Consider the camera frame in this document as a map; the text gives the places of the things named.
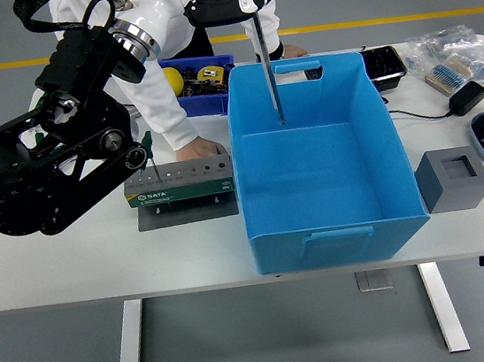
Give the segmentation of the person's left hand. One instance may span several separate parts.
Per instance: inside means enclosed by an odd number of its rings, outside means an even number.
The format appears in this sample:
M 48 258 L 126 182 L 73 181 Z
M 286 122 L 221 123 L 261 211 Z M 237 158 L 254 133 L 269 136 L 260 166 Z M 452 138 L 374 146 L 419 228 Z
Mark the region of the person's left hand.
M 283 57 L 285 59 L 301 58 L 302 56 L 308 55 L 308 52 L 306 51 L 306 49 L 303 49 L 302 47 L 298 47 L 291 44 L 285 45 L 283 49 L 284 49 Z

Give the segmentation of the person's right hand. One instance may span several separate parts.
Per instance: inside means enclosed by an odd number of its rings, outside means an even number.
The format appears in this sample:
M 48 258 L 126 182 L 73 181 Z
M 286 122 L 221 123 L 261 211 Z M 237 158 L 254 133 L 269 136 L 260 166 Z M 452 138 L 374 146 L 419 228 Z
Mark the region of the person's right hand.
M 176 150 L 176 158 L 180 161 L 187 161 L 199 158 L 207 158 L 227 154 L 227 150 L 221 143 L 210 141 L 198 136 L 184 147 Z

